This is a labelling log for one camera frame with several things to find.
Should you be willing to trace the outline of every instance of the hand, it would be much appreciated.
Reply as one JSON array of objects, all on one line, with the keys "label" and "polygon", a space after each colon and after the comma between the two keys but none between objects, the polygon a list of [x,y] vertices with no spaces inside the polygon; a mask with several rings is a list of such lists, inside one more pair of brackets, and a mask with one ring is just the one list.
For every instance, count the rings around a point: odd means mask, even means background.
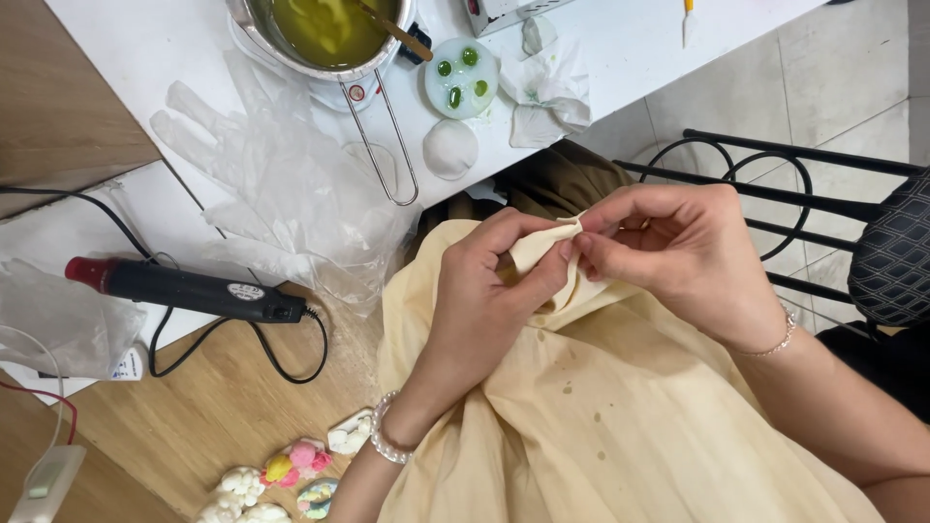
[{"label": "hand", "polygon": [[496,273],[499,256],[519,238],[558,225],[505,208],[445,250],[430,337],[382,425],[389,441],[415,447],[494,370],[530,315],[565,286],[572,252],[567,240],[513,287]]},{"label": "hand", "polygon": [[645,288],[742,352],[763,352],[784,339],[785,313],[729,185],[621,187],[580,221],[586,232],[574,241],[589,279]]}]

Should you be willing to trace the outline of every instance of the metal wire handle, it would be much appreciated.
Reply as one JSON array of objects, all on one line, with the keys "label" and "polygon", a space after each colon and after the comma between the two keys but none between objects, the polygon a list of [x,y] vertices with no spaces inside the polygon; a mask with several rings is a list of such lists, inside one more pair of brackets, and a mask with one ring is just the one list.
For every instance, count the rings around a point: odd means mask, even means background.
[{"label": "metal wire handle", "polygon": [[408,206],[417,200],[419,196],[419,185],[417,184],[417,175],[413,172],[413,164],[410,163],[410,154],[406,151],[406,145],[404,145],[404,137],[401,136],[401,129],[397,126],[397,118],[394,117],[394,110],[391,108],[391,101],[388,100],[388,91],[384,88],[384,84],[381,82],[381,73],[378,69],[375,70],[375,77],[378,79],[378,87],[381,89],[381,96],[384,97],[384,104],[388,106],[388,114],[391,115],[391,122],[394,124],[394,132],[397,133],[397,140],[401,142],[401,151],[404,152],[404,160],[407,163],[407,169],[410,171],[410,180],[413,181],[413,196],[405,202],[399,202],[394,199],[394,196],[391,194],[391,190],[388,189],[387,182],[384,181],[384,175],[381,174],[381,167],[378,165],[378,160],[375,159],[375,153],[371,150],[371,144],[368,143],[368,137],[365,135],[365,129],[362,127],[362,121],[358,119],[358,113],[355,112],[355,105],[352,103],[352,97],[349,96],[349,90],[346,88],[345,83],[339,82],[339,85],[342,86],[342,94],[346,97],[346,103],[349,104],[349,110],[352,111],[352,118],[355,118],[355,125],[358,126],[358,132],[362,135],[362,141],[365,143],[365,148],[368,150],[368,157],[371,158],[372,165],[375,166],[375,172],[378,173],[378,180],[381,181],[381,187],[384,188],[384,194],[388,196],[388,199],[391,200],[391,203],[396,206]]}]

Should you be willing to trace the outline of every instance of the fingernail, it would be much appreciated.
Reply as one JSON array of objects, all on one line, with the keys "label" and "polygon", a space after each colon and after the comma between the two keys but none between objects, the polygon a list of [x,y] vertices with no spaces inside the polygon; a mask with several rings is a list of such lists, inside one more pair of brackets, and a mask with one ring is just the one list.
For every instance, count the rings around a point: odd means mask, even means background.
[{"label": "fingernail", "polygon": [[572,242],[562,242],[562,245],[559,246],[559,254],[567,262],[572,257]]},{"label": "fingernail", "polygon": [[588,238],[588,235],[581,233],[575,236],[575,245],[578,246],[578,250],[581,252],[588,252],[588,249],[591,248],[591,239]]}]

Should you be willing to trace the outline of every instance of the black metal chair frame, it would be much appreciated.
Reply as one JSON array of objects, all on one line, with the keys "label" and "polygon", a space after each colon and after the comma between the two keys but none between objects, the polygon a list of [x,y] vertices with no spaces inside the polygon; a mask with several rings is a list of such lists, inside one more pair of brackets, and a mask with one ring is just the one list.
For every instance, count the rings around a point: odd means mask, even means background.
[{"label": "black metal chair frame", "polygon": [[[727,136],[724,134],[715,134],[694,129],[685,129],[682,135],[684,136],[682,140],[679,140],[662,149],[662,151],[660,151],[656,157],[649,162],[648,165],[643,166],[620,160],[614,160],[614,163],[629,171],[641,173],[642,177],[640,178],[640,181],[645,181],[646,176],[658,176],[668,180],[682,181],[696,185],[704,185],[708,183],[727,183],[732,185],[740,194],[795,205],[802,208],[801,215],[798,217],[798,221],[795,223],[794,227],[785,227],[782,225],[768,223],[766,221],[746,219],[746,224],[754,229],[785,236],[785,239],[775,248],[762,255],[761,258],[763,261],[777,255],[795,239],[801,239],[803,241],[808,241],[839,250],[846,250],[849,252],[853,252],[855,250],[857,245],[856,242],[842,240],[840,238],[834,238],[826,235],[818,235],[805,231],[804,224],[807,222],[807,216],[810,214],[810,209],[822,210],[864,222],[874,221],[881,216],[881,208],[879,204],[840,200],[836,198],[827,198],[825,196],[814,195],[810,173],[807,171],[807,167],[801,163],[801,159],[824,162],[849,168],[870,170],[884,174],[893,174],[902,177],[915,176],[926,169],[926,167],[915,166],[901,162],[879,160],[876,158],[868,158],[866,156],[856,156],[854,154],[832,153],[830,151],[820,151],[818,149],[785,145],[771,141],[749,140],[745,138]],[[656,162],[658,162],[658,160],[668,151],[671,151],[675,147],[690,142],[707,143],[708,145],[715,148],[718,152],[720,152],[720,154],[724,157],[728,168],[722,178],[717,179],[709,176],[702,176],[698,174],[655,167]],[[736,147],[743,147],[761,152],[752,154],[746,159],[734,164],[733,158],[726,151],[726,149],[724,149],[724,145],[733,145]],[[801,179],[804,183],[804,192],[796,193],[793,191],[782,191],[780,189],[761,187],[759,185],[751,185],[749,183],[737,181],[737,171],[756,160],[767,157],[782,158],[792,163],[794,167],[797,168],[798,174],[801,175]],[[769,281],[774,285],[798,290],[821,298],[835,300],[837,302],[853,303],[853,300],[849,297],[849,294],[840,290],[784,275],[778,275],[771,272],[767,272],[766,274],[768,275]]]}]

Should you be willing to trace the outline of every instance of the metal pot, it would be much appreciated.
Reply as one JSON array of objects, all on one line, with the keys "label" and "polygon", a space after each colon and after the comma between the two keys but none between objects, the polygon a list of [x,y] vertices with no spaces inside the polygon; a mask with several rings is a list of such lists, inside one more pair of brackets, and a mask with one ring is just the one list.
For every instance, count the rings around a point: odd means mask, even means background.
[{"label": "metal pot", "polygon": [[[416,15],[416,10],[413,6],[414,0],[397,0],[397,2],[397,18],[395,23],[398,27],[409,30],[414,24],[413,19]],[[390,65],[397,53],[401,50],[402,44],[400,41],[388,35],[381,45],[381,48],[374,56],[354,67],[343,69],[323,67],[301,57],[294,50],[293,46],[287,43],[284,36],[281,35],[281,31],[278,29],[277,24],[274,22],[272,16],[272,0],[226,0],[226,7],[229,9],[232,19],[246,32],[249,39],[269,56],[298,73],[306,74],[311,78],[319,80],[339,83],[342,87],[342,94],[345,96],[349,110],[352,112],[352,118],[355,119],[355,125],[358,126],[359,133],[362,135],[362,141],[365,143],[365,147],[368,150],[371,163],[378,173],[381,187],[384,189],[384,194],[388,196],[388,199],[390,199],[392,203],[398,206],[407,206],[416,201],[419,195],[417,175],[414,174],[413,164],[410,162],[410,155],[407,153],[406,146],[404,145],[404,137],[401,136],[400,128],[397,125],[397,119],[394,117],[394,111],[391,108],[391,101],[388,99],[388,92],[384,87],[384,83],[381,81],[381,73],[379,72],[379,67]],[[429,38],[423,43],[429,47]],[[410,179],[413,181],[413,196],[406,201],[394,199],[391,191],[388,189],[388,184],[381,174],[378,160],[375,159],[375,155],[371,150],[371,145],[368,143],[368,137],[365,135],[365,130],[362,128],[362,122],[359,120],[358,113],[355,111],[353,98],[350,96],[350,91],[345,85],[346,82],[360,80],[372,73],[374,73],[378,80],[381,95],[384,97],[384,103],[388,108],[388,114],[391,116],[394,131],[397,133],[397,140],[401,144],[401,151],[404,152],[404,159],[410,171]]]}]

